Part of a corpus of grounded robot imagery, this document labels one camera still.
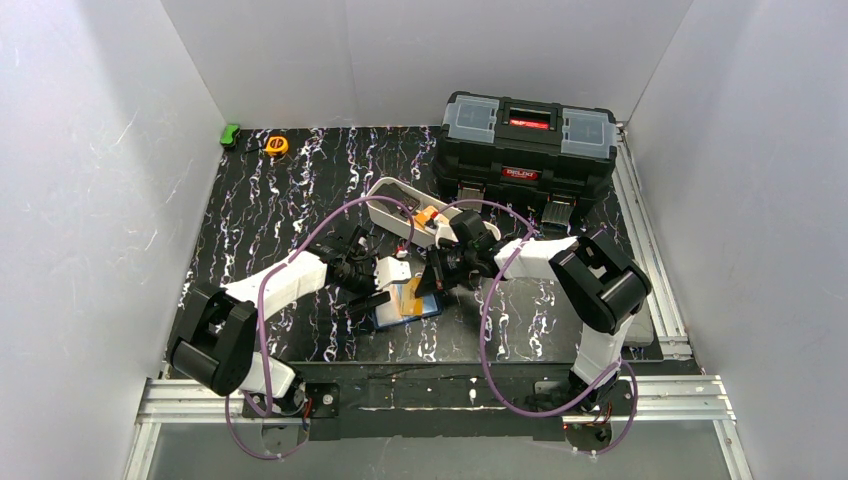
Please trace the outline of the blue leather card holder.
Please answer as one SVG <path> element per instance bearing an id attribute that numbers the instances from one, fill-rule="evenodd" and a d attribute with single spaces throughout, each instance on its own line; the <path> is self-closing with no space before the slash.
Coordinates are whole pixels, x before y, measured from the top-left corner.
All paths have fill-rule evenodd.
<path id="1" fill-rule="evenodd" d="M 415 277 L 404 284 L 391 284 L 385 291 L 389 301 L 377 306 L 371 314 L 376 329 L 385 329 L 396 325 L 438 316 L 443 307 L 435 295 L 416 297 L 415 291 L 420 278 Z"/>

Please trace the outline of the white oblong plastic tray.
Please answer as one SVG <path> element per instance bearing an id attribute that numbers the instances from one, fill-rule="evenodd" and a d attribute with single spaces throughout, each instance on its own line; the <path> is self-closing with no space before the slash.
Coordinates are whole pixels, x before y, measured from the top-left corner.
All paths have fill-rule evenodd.
<path id="1" fill-rule="evenodd" d="M 408 210 L 413 217 L 420 209 L 423 209 L 428 205 L 435 206 L 439 210 L 439 214 L 447 217 L 449 221 L 462 212 L 462 210 L 457 207 L 447 208 L 445 202 L 393 177 L 382 177 L 367 192 L 367 196 L 390 198 L 385 195 L 385 185 L 388 184 L 398 184 L 406 192 L 420 200 L 421 204 L 416 211 L 411 212 Z M 367 208 L 373 224 L 401 237 L 404 240 L 408 238 L 410 233 L 410 221 L 409 217 L 404 212 L 404 209 L 406 208 L 400 202 L 395 199 L 394 202 L 386 200 L 370 200 L 367 202 Z M 427 232 L 425 228 L 420 228 L 416 223 L 415 233 L 412 236 L 411 242 L 416 247 L 422 248 L 434 245 L 432 234 Z"/>

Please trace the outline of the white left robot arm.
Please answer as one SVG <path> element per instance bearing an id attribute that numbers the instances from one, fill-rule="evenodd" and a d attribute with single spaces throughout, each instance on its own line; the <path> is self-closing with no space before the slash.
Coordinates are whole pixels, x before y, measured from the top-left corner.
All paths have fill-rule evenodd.
<path id="1" fill-rule="evenodd" d="M 246 279 L 195 285 L 169 339 L 167 363 L 222 397 L 237 390 L 286 397 L 297 373 L 271 359 L 266 341 L 258 339 L 264 318 L 326 286 L 353 294 L 348 308 L 354 313 L 388 303 L 388 285 L 379 278 L 387 262 L 365 248 L 366 236 L 357 227 L 346 237 L 314 240 Z"/>

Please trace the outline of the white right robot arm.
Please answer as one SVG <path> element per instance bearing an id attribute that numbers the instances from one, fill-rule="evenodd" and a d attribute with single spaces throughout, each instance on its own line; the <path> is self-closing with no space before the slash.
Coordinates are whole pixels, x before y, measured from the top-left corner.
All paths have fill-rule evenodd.
<path id="1" fill-rule="evenodd" d="M 427 250 L 416 296 L 444 292 L 472 274 L 557 282 L 583 324 L 568 397 L 592 408 L 617 380 L 626 332 L 652 291 L 648 276 L 603 230 L 557 240 L 499 239 L 470 210 L 447 226 L 451 237 L 438 237 Z"/>

